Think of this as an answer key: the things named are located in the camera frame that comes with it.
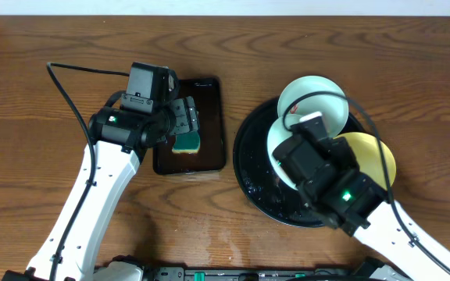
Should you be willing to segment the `green and yellow sponge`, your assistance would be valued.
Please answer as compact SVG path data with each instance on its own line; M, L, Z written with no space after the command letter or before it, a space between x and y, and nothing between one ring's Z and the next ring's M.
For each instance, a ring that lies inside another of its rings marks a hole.
M176 135L172 147L174 154L196 154L201 146L201 138L198 131Z

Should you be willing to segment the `yellow plate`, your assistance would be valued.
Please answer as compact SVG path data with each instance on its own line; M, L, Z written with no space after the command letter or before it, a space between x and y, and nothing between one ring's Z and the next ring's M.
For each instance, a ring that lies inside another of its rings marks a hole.
M338 135L343 137L348 142L353 150L356 160L359 163L360 171L369 176L374 182L380 185L383 189L387 189L383 166L380 159L380 151L377 146L377 140L373 135L360 132L349 132ZM396 162L395 157L386 144L381 141L381 147L384 153L384 159L387 166L387 174L390 185L393 184L396 177Z

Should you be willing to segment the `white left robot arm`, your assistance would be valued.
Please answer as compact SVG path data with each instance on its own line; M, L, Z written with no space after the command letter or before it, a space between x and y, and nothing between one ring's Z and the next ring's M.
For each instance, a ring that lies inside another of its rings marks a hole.
M105 231L145 152L167 137L199 128L193 98L178 98L145 112L114 108L112 96L91 117L88 144L69 197L41 249L25 272L8 270L9 280L141 280L144 268L131 256L95 262Z

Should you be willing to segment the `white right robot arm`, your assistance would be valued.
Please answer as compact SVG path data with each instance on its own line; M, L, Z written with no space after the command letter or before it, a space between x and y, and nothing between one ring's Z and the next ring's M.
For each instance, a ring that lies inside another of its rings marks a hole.
M326 226L373 248L414 280L450 280L450 251L389 199L381 168L396 167L388 147L359 132L343 133L331 143L352 151L349 166L323 158L290 133L270 134L267 152L278 176Z

